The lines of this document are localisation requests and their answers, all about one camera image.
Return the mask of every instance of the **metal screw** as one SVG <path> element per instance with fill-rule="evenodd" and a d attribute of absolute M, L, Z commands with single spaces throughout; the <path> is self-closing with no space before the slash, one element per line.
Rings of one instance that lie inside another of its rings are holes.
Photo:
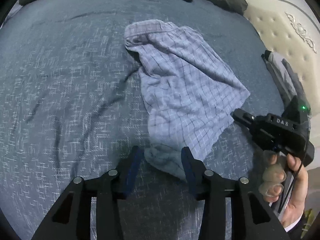
<path fill-rule="evenodd" d="M 75 183 L 75 184 L 79 184 L 81 181 L 82 181 L 82 178 L 81 178 L 81 177 L 75 177 L 75 178 L 73 179 L 73 183 Z"/>
<path fill-rule="evenodd" d="M 108 172 L 109 176 L 116 176 L 118 174 L 118 171 L 117 170 L 110 170 Z"/>
<path fill-rule="evenodd" d="M 249 180 L 248 180 L 248 178 L 246 178 L 246 177 L 241 177 L 241 178 L 240 178 L 240 181 L 241 181 L 241 183 L 243 183 L 243 184 L 248 184 L 248 183 L 249 183 Z"/>
<path fill-rule="evenodd" d="M 205 170 L 204 174 L 208 177 L 212 176 L 214 173 L 212 170 Z"/>

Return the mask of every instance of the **tufted headboard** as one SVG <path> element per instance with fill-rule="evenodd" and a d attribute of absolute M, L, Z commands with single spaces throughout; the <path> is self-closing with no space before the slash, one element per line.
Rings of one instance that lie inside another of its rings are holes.
<path fill-rule="evenodd" d="M 244 16 L 270 51 L 298 74 L 311 105 L 310 141 L 320 147 L 320 24 L 304 0 L 246 0 Z"/>

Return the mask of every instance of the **wire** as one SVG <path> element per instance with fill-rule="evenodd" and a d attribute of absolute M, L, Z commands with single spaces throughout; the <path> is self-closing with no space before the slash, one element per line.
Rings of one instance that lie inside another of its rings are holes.
<path fill-rule="evenodd" d="M 284 198 L 284 200 L 283 200 L 283 202 L 282 202 L 282 205 L 279 206 L 278 213 L 280 213 L 280 212 L 282 211 L 282 209 L 283 209 L 283 207 L 284 207 L 284 204 L 285 204 L 285 202 L 287 201 L 287 198 L 289 197 L 290 191 L 291 191 L 293 185 L 295 184 L 297 175 L 299 174 L 299 171 L 300 171 L 301 168 L 302 168 L 302 165 L 303 165 L 303 162 L 301 162 L 301 164 L 300 164 L 300 166 L 299 166 L 299 169 L 297 170 L 297 172 L 296 172 L 295 175 L 293 176 L 293 181 L 292 181 L 292 183 L 291 183 L 291 185 L 290 185 L 290 187 L 289 187 L 289 189 L 288 189 L 288 191 L 287 191 L 287 194 L 285 195 L 285 198 Z"/>

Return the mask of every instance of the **light blue fabric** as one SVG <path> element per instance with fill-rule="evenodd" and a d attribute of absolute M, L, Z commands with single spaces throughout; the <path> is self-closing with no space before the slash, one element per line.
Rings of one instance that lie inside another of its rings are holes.
<path fill-rule="evenodd" d="M 181 149 L 203 161 L 233 123 L 249 91 L 202 36 L 189 27 L 147 20 L 126 27 L 125 46 L 138 52 L 141 94 L 149 113 L 146 160 L 178 178 Z"/>

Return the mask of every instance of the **blue bedspread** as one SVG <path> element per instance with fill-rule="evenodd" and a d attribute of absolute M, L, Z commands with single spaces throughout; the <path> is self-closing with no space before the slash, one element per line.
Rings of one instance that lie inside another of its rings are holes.
<path fill-rule="evenodd" d="M 242 16 L 208 1 L 30 3 L 0 30 L 0 208 L 22 240 L 31 239 L 74 176 L 100 176 L 131 146 L 149 145 L 140 63 L 123 38 L 128 24 L 147 19 L 201 33 L 251 93 L 246 111 L 282 112 L 258 34 Z M 236 124 L 205 164 L 224 177 L 248 175 L 258 183 L 259 155 Z M 197 239 L 203 202 L 192 199 L 184 182 L 144 162 L 119 209 L 125 239 Z M 229 237 L 230 210 L 227 217 Z"/>

